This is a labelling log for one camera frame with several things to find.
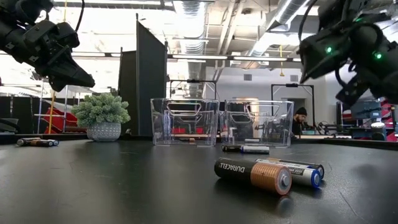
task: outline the clear plastic bin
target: clear plastic bin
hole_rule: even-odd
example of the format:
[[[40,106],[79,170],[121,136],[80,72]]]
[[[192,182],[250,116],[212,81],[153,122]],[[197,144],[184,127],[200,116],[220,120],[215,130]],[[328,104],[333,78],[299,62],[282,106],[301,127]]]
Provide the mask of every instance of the clear plastic bin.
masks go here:
[[[290,101],[227,101],[221,138],[227,144],[289,147],[293,109]]]
[[[155,145],[216,144],[218,100],[156,98],[150,105]]]

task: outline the ventilation duct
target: ventilation duct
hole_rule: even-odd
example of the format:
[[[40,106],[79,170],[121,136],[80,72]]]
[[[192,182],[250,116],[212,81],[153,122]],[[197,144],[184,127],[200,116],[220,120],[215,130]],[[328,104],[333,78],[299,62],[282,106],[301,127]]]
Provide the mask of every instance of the ventilation duct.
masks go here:
[[[248,56],[260,57],[273,43],[268,41],[268,31],[279,27],[281,25],[287,25],[299,12],[299,9],[306,5],[309,0],[280,0],[278,8],[273,13],[273,17],[266,22],[266,32],[259,38],[254,44],[253,48],[249,51]]]
[[[205,35],[205,19],[207,3],[200,1],[174,1],[175,12],[183,23],[181,26],[181,34],[186,40],[180,42],[182,54],[200,55],[205,51],[204,41]],[[205,80],[206,71],[204,63],[188,62],[188,78]],[[189,98],[201,98],[203,92],[203,84],[188,85]]]

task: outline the black partition panel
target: black partition panel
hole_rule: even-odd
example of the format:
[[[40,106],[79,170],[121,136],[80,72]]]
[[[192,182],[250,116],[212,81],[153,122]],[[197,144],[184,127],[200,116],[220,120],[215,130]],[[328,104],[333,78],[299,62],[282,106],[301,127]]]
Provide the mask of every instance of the black partition panel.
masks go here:
[[[129,103],[131,120],[122,125],[131,134],[152,136],[150,99],[165,98],[167,43],[160,42],[137,20],[137,50],[121,52],[119,95]]]

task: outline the man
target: man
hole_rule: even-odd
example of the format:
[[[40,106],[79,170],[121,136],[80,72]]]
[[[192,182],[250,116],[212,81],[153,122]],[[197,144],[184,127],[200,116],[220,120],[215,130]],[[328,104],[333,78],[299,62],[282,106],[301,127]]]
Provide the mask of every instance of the man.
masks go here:
[[[301,125],[307,117],[307,110],[304,107],[299,108],[293,116],[292,132],[295,135],[301,134]]]

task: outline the black table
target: black table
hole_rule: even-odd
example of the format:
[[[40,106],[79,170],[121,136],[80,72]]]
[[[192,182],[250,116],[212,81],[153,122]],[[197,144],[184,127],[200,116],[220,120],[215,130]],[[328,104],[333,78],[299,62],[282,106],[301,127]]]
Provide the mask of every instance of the black table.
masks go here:
[[[0,146],[0,223],[398,223],[398,152],[299,144],[272,157],[322,163],[322,188],[276,197],[220,180],[217,148],[64,141]]]

